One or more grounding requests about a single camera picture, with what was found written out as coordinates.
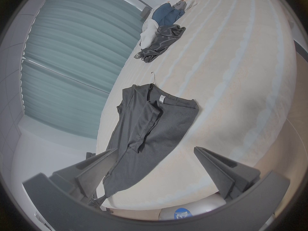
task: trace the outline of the curtain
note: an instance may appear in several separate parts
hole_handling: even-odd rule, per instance
[[[21,64],[25,114],[96,138],[106,99],[140,39],[140,13],[124,0],[46,0]]]

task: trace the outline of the floor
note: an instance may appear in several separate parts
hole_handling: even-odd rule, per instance
[[[291,180],[276,216],[289,203],[308,168],[308,62],[298,53],[296,60],[296,89],[287,120],[274,144],[255,166],[261,177],[275,170]],[[139,220],[158,220],[159,213],[160,210],[113,210],[113,215]]]

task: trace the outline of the blue knit garment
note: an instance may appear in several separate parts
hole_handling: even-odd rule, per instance
[[[152,19],[156,21],[159,26],[173,25],[183,14],[184,10],[177,10],[173,8],[170,3],[165,3],[154,11]]]

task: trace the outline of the green curtain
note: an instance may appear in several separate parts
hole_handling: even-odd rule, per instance
[[[25,114],[96,138],[106,99],[140,39],[140,13],[124,0],[46,0],[23,56]]]

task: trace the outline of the blue logo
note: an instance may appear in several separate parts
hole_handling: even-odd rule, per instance
[[[185,209],[185,208],[179,208],[174,213],[174,219],[175,220],[188,218],[188,217],[192,217],[192,216],[193,215],[190,213],[190,211]]]

